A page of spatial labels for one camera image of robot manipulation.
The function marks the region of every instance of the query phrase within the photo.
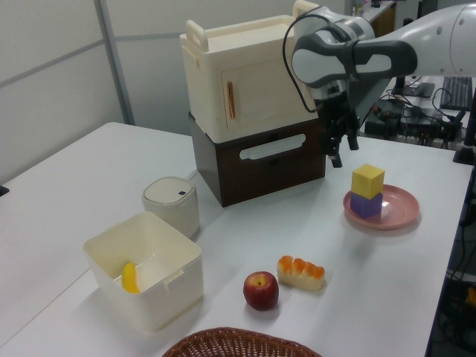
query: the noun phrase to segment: purple cube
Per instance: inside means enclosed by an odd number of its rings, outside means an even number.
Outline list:
[[[363,219],[367,219],[382,212],[382,201],[384,195],[378,193],[372,199],[366,199],[357,193],[351,192],[350,209]]]

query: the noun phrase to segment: yellow banana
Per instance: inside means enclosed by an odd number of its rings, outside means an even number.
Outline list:
[[[122,270],[122,287],[127,292],[138,294],[141,292],[137,287],[135,279],[135,265],[134,263],[127,263]]]

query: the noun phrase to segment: plastic fruit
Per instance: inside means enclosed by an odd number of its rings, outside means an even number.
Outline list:
[[[245,279],[243,294],[249,306],[263,311],[276,305],[280,288],[273,274],[267,271],[256,271]]]
[[[122,287],[127,292],[138,294],[141,292],[137,287],[135,279],[135,265],[134,263],[127,263],[122,270]]]

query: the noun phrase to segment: wicker basket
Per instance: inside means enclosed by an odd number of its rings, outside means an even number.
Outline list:
[[[189,335],[172,346],[164,357],[321,357],[309,348],[244,329],[222,327]]]

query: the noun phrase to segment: white plastic bin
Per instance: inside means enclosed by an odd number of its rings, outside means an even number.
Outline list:
[[[191,238],[199,229],[199,203],[195,184],[181,177],[163,177],[142,193],[144,209]]]
[[[203,295],[200,247],[153,213],[113,226],[83,249],[99,287],[139,329],[162,328]],[[128,262],[136,265],[138,294],[122,287]]]
[[[295,15],[296,7],[309,7],[296,4]],[[211,30],[187,22],[180,41],[190,111],[215,144],[317,117],[304,108],[283,62],[284,35],[294,19],[275,16]],[[294,43],[291,30],[289,64]],[[312,106],[305,85],[300,89]]]

